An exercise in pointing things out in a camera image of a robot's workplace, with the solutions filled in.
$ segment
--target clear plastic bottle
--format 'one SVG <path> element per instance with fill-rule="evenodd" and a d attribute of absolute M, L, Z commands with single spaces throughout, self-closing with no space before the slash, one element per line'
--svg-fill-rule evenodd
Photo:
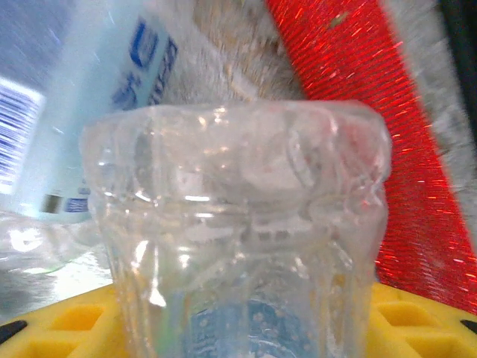
<path fill-rule="evenodd" d="M 99 116 L 160 101 L 177 47 L 155 6 L 2 3 L 0 269 L 55 270 L 98 242 L 78 224 L 90 217 L 79 137 Z"/>
<path fill-rule="evenodd" d="M 358 104 L 158 106 L 87 129 L 132 357 L 362 357 L 384 122 Z"/>

